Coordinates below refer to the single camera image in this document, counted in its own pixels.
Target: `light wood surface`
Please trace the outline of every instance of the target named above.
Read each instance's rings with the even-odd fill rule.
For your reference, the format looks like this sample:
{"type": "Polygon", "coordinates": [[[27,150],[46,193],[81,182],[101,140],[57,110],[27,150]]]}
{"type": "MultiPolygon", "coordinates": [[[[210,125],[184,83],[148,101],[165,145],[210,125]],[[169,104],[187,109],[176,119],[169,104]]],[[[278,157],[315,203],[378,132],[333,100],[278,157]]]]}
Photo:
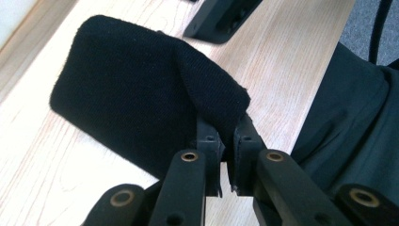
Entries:
{"type": "Polygon", "coordinates": [[[37,0],[0,0],[0,49],[36,3],[37,0]]]}
{"type": "MultiPolygon", "coordinates": [[[[88,17],[112,16],[181,38],[202,3],[40,2],[36,16],[45,20],[0,53],[0,225],[80,225],[108,188],[156,181],[52,112],[49,95],[88,17]]],[[[227,44],[184,40],[247,88],[248,113],[265,144],[289,153],[353,3],[263,1],[227,44]]],[[[206,224],[257,225],[251,199],[230,193],[224,164],[221,177],[224,198],[207,198],[206,224]]]]}

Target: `wood grain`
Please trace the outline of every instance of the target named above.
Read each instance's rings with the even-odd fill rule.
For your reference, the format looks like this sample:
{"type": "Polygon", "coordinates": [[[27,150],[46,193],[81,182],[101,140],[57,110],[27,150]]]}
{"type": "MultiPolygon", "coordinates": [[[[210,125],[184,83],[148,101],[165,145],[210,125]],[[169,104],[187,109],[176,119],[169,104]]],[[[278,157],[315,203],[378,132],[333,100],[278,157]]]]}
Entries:
{"type": "MultiPolygon", "coordinates": [[[[36,12],[45,13],[31,18],[46,19],[36,19],[40,23],[0,53],[0,225],[79,225],[108,188],[156,181],[52,112],[49,95],[73,36],[88,17],[104,14],[182,39],[202,3],[41,2],[36,12]]],[[[289,153],[353,3],[263,1],[227,44],[184,40],[247,88],[248,113],[265,144],[289,153]]],[[[224,167],[225,197],[207,198],[206,224],[256,225],[251,199],[230,193],[224,167]]]]}

